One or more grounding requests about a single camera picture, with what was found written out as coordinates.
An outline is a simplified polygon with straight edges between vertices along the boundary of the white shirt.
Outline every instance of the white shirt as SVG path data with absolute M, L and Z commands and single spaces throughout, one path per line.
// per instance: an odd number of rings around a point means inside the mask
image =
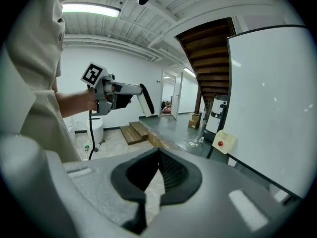
M 65 23 L 59 0 L 31 0 L 15 22 L 7 40 L 8 54 L 36 101 L 21 134 L 44 149 L 59 154 L 62 162 L 78 161 L 52 90 L 60 76 Z

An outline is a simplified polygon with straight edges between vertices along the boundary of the concrete floor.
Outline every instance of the concrete floor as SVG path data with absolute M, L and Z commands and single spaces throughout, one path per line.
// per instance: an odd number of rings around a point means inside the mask
M 92 159 L 107 158 L 120 154 L 129 154 L 130 152 L 144 150 L 147 151 L 153 148 L 152 144 L 148 141 L 128 145 L 121 133 L 121 130 L 108 130 L 104 131 L 105 142 L 99 148 L 98 152 L 94 152 Z M 91 148 L 88 152 L 85 152 L 85 144 L 88 141 L 87 133 L 76 134 L 75 148 L 81 158 L 81 160 L 89 157 Z M 146 203 L 146 218 L 149 224 L 153 218 L 159 213 L 160 196 L 165 193 L 163 177 L 158 171 L 152 179 L 150 185 L 145 190 L 147 196 Z
M 178 145 L 184 151 L 207 157 L 211 143 L 204 140 L 202 144 L 198 140 L 203 136 L 205 130 L 203 118 L 200 127 L 195 129 L 188 127 L 191 114 L 178 115 L 177 120 L 173 116 L 142 118 L 140 121 L 147 127 L 163 135 L 170 143 Z

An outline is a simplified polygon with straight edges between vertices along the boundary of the doorway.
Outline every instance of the doorway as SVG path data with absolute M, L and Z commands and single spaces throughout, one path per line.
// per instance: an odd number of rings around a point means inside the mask
M 160 116 L 170 116 L 173 104 L 173 94 L 176 78 L 166 72 L 163 77 L 163 93 L 160 107 Z

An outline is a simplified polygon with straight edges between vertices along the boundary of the wooden step platform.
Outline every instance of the wooden step platform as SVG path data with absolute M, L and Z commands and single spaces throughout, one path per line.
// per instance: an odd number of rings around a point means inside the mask
M 168 140 L 164 138 L 161 134 L 158 132 L 155 132 L 153 130 L 150 130 L 148 132 L 149 135 L 149 142 L 157 148 L 166 148 L 166 149 L 175 149 L 175 150 L 182 150 L 179 146 L 170 143 Z
M 148 130 L 139 121 L 130 122 L 130 126 L 144 141 L 148 140 Z
M 122 126 L 120 130 L 128 145 L 148 140 L 148 130 L 138 121 L 130 122 L 128 126 Z

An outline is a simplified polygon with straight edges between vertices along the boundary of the wooden staircase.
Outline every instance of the wooden staircase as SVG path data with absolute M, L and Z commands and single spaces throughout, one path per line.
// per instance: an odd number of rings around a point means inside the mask
M 192 28 L 177 36 L 196 74 L 208 109 L 216 95 L 228 94 L 229 52 L 227 38 L 235 35 L 231 18 Z
M 148 140 L 148 130 L 139 121 L 130 122 L 128 126 L 120 127 L 120 130 L 128 145 Z

